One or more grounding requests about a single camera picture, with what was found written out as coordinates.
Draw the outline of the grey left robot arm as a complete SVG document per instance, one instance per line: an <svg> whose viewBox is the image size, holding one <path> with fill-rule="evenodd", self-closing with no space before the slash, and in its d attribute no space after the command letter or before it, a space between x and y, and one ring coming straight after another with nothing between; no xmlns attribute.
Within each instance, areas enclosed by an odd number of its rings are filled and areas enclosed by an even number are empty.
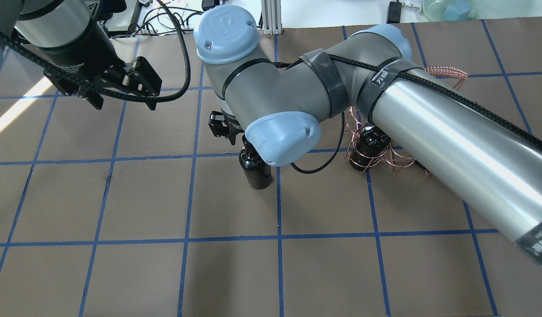
<svg viewBox="0 0 542 317"><path fill-rule="evenodd" d="M116 53L83 0L0 0L0 32L19 32L47 60L44 76L66 96L100 110L99 88L156 97L162 80L144 57L130 63Z"/></svg>

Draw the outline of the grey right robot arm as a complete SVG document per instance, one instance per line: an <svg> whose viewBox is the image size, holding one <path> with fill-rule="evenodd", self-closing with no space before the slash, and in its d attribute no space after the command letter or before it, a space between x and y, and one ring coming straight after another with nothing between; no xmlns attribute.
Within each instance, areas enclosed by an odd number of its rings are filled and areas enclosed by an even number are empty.
<svg viewBox="0 0 542 317"><path fill-rule="evenodd" d="M299 160L320 122L355 106L542 268L542 141L412 62L396 26L354 33L283 72L239 6L205 12L194 40L223 115L268 165Z"/></svg>

